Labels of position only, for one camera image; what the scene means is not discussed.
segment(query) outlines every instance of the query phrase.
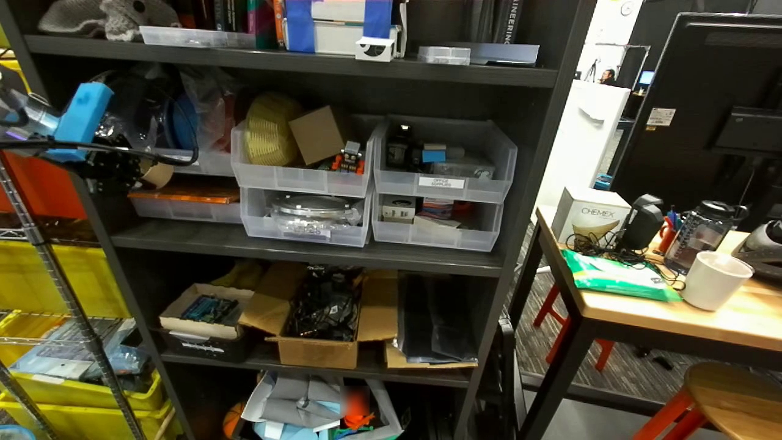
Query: wooden table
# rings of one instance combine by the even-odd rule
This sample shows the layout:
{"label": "wooden table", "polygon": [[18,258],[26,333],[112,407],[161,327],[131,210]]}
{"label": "wooden table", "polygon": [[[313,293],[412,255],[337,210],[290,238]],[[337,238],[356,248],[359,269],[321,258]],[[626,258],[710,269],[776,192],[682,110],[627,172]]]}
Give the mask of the wooden table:
{"label": "wooden table", "polygon": [[693,357],[782,370],[782,285],[747,282],[720,311],[704,314],[685,300],[657,304],[580,292],[559,249],[549,226],[537,214],[526,269],[511,300],[511,320],[517,327],[537,265],[544,258],[555,282],[561,286],[571,326],[520,425],[522,440],[543,439],[594,341],[616,341]]}

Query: monitor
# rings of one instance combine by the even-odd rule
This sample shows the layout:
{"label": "monitor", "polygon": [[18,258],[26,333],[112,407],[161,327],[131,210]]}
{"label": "monitor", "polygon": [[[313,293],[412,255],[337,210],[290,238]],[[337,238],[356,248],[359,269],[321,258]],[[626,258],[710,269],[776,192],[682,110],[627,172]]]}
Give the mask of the monitor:
{"label": "monitor", "polygon": [[627,201],[767,214],[782,186],[782,17],[680,16],[613,170]]}

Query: white cup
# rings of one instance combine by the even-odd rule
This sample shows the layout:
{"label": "white cup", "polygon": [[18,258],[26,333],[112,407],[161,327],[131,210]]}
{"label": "white cup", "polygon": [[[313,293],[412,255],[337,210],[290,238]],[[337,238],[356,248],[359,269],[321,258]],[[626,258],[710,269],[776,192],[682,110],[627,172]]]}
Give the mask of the white cup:
{"label": "white cup", "polygon": [[731,255],[698,253],[686,274],[686,288],[682,298],[693,309],[717,311],[751,277],[753,267]]}

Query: yellow plastic bin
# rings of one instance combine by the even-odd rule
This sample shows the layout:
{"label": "yellow plastic bin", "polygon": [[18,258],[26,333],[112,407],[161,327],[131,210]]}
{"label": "yellow plastic bin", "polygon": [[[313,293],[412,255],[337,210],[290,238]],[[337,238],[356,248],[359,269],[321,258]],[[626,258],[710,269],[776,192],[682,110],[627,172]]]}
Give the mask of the yellow plastic bin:
{"label": "yellow plastic bin", "polygon": [[[126,318],[103,249],[54,245],[80,307],[93,318]],[[0,243],[0,309],[68,314],[40,255],[26,243]]]}
{"label": "yellow plastic bin", "polygon": [[[15,373],[15,379],[36,404],[117,408],[112,391],[101,384],[32,377],[20,373]],[[161,408],[167,404],[161,374],[152,374],[152,384],[144,393],[126,391],[125,397],[135,410]]]}
{"label": "yellow plastic bin", "polygon": [[[20,425],[40,434],[40,425],[25,407],[18,401],[0,401],[0,408],[7,410]],[[85,408],[85,407],[41,407],[40,410],[43,413],[47,424],[52,425],[52,439],[56,440],[129,440],[129,429],[125,424],[125,417],[117,408]],[[167,404],[159,410],[135,410],[144,439],[156,440],[156,439],[175,439],[179,425],[173,419],[173,407]]]}
{"label": "yellow plastic bin", "polygon": [[0,360],[13,366],[26,351],[41,342],[65,316],[13,311],[0,322]]}

